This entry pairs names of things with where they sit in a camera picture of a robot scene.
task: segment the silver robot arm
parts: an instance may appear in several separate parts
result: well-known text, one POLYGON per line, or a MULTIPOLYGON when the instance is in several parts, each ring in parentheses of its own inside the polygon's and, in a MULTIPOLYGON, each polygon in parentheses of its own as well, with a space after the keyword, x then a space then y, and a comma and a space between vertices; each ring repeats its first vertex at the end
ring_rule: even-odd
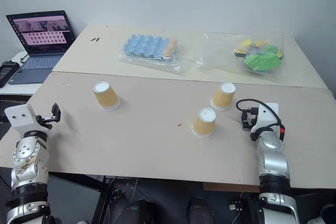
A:
POLYGON ((53 116, 36 116, 29 104, 7 108, 5 114, 12 127, 20 133, 13 152, 12 196, 6 204, 7 224, 56 223, 50 216, 48 192, 48 133, 49 122, 59 122, 57 104, 52 108, 53 116))
POLYGON ((278 104, 243 99, 236 106, 243 113, 243 129, 250 130, 251 139, 257 142, 261 192, 260 208, 257 211, 259 223, 299 224, 296 201, 291 194, 288 162, 283 153, 285 127, 278 117, 278 104), (260 105, 258 108, 242 110, 238 104, 243 101, 255 101, 260 105), (251 121, 252 125, 248 123, 247 114, 256 116, 251 121))

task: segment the laptop screen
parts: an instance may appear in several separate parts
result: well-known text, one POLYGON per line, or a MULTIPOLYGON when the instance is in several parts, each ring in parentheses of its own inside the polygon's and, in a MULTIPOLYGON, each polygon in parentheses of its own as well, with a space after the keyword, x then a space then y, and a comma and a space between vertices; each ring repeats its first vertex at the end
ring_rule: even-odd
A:
POLYGON ((64 53, 75 40, 63 10, 7 15, 29 54, 64 53))

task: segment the blue egg tray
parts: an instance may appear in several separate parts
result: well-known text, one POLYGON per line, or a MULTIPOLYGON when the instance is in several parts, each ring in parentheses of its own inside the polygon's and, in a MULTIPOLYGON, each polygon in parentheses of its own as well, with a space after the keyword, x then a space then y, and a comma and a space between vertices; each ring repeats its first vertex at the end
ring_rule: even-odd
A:
POLYGON ((129 56, 171 62, 175 47, 176 39, 133 34, 124 45, 124 52, 129 56))

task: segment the laptop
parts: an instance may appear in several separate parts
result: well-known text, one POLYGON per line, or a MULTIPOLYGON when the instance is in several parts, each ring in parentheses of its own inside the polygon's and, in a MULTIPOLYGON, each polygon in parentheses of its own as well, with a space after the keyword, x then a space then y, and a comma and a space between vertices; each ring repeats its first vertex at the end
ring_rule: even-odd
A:
POLYGON ((8 84, 43 83, 75 41, 64 10, 6 15, 29 58, 8 84))

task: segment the clear plastic bag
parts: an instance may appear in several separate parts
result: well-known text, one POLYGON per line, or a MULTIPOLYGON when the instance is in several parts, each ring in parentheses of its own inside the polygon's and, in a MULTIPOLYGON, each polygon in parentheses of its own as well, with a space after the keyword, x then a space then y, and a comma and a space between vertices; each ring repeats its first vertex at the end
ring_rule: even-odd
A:
POLYGON ((202 34, 197 65, 278 74, 284 64, 281 35, 202 34))
POLYGON ((135 34, 125 42, 119 60, 173 73, 185 71, 191 63, 176 38, 135 34))

